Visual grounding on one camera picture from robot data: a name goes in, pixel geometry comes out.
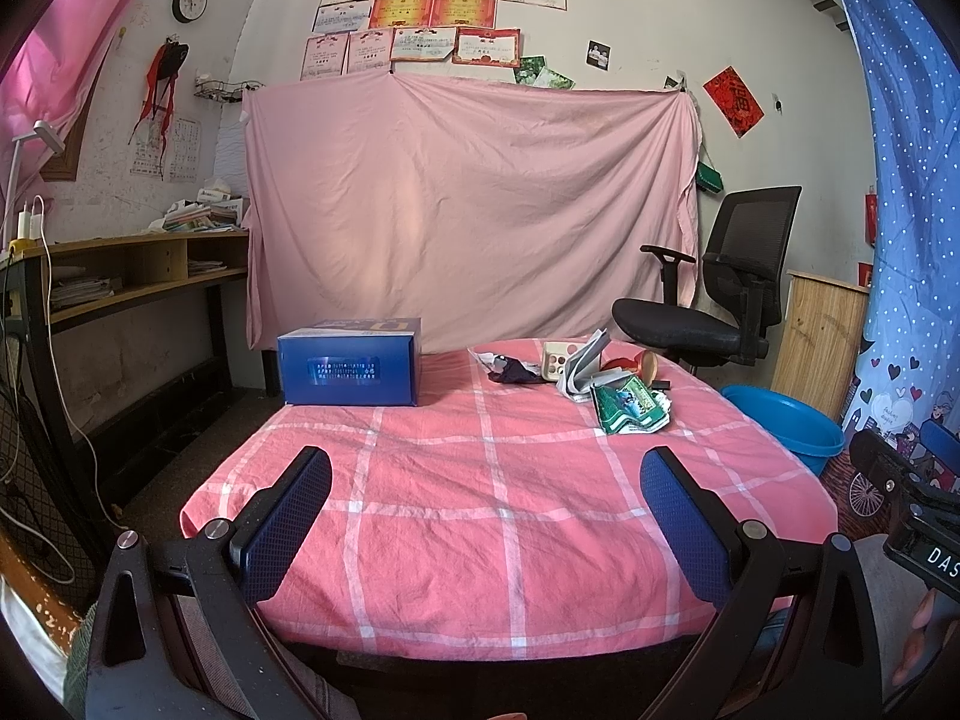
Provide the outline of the person's right hand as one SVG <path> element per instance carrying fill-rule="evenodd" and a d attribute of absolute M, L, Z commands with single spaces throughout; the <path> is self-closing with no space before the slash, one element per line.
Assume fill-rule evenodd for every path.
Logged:
<path fill-rule="evenodd" d="M 937 592 L 935 590 L 929 590 L 919 603 L 918 610 L 914 613 L 913 621 L 911 621 L 911 632 L 905 640 L 900 663 L 896 665 L 892 674 L 892 684 L 896 688 L 908 683 L 913 671 L 918 668 L 919 661 L 923 660 L 924 647 L 926 647 L 924 635 L 926 635 L 926 628 L 931 621 L 936 596 Z"/>

